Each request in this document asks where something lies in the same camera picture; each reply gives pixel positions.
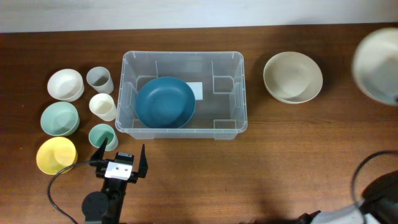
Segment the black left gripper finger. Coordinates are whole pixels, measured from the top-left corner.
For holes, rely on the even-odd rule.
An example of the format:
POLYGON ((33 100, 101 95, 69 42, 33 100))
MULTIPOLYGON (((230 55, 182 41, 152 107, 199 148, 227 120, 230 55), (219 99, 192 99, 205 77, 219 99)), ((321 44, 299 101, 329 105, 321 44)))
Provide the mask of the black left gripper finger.
POLYGON ((146 159, 146 150, 145 145, 142 145, 140 161, 139 161, 139 168, 137 171, 138 178, 145 178, 148 171, 148 163, 146 159))
POLYGON ((96 152, 90 158, 91 166, 101 166, 104 163, 103 156, 106 149, 106 145, 108 143, 108 138, 105 138, 100 147, 96 150, 96 152))

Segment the small mint green bowl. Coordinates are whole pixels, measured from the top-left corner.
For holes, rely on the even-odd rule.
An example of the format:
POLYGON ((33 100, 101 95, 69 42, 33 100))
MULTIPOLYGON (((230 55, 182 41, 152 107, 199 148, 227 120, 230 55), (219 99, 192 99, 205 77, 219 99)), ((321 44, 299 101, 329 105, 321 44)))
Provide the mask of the small mint green bowl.
POLYGON ((48 106, 40 118, 42 130, 51 136, 69 136, 77 130, 79 124, 77 109, 63 101, 48 106))

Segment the dark blue bowl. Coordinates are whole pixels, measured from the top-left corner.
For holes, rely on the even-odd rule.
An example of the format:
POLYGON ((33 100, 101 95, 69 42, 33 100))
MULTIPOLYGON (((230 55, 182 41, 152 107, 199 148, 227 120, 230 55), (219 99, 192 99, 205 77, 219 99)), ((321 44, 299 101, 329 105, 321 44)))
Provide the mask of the dark blue bowl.
POLYGON ((137 118, 146 127, 176 129, 191 120, 196 99, 186 82, 174 77, 160 77, 139 90, 135 107, 137 118))

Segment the small white bowl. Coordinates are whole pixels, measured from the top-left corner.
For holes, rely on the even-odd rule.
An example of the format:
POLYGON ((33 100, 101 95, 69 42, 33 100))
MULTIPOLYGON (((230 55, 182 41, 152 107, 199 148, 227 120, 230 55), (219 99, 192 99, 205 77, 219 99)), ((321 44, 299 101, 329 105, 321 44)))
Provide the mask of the small white bowl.
POLYGON ((47 83, 47 91, 52 98, 72 102, 83 94, 84 83, 81 74, 73 69, 62 69, 55 72, 47 83))

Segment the large beige bowl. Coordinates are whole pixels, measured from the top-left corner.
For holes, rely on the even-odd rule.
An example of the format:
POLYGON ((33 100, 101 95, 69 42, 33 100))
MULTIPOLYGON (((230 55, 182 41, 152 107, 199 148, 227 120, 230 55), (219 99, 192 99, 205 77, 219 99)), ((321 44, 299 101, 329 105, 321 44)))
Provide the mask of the large beige bowl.
POLYGON ((379 103, 397 106, 397 29, 368 34, 355 50, 351 71, 362 93, 379 103))
POLYGON ((299 52, 281 52, 271 57, 264 67, 263 80, 271 96, 287 104, 308 102, 323 86, 318 64, 299 52))

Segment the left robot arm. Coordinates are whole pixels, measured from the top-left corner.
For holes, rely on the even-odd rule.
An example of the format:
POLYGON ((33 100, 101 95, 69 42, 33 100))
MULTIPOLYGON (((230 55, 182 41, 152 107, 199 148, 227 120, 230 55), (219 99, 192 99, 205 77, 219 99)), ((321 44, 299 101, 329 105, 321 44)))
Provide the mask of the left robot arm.
POLYGON ((97 178, 104 179, 100 191, 88 194, 81 205, 85 223, 119 223, 126 188, 145 178, 148 170, 145 147, 142 146, 137 172, 132 170, 134 156, 119 152, 114 159, 104 159, 108 140, 105 139, 90 158, 97 178))

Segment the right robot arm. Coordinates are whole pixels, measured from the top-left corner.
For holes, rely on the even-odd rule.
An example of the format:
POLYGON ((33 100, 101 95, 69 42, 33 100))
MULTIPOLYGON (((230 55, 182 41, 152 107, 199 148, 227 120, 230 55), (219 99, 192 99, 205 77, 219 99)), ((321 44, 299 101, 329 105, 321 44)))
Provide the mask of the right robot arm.
POLYGON ((363 192, 364 200, 359 208, 354 205, 334 212, 317 211, 304 213, 297 223, 309 224, 355 224, 387 223, 397 224, 397 172, 382 175, 366 187, 363 192))

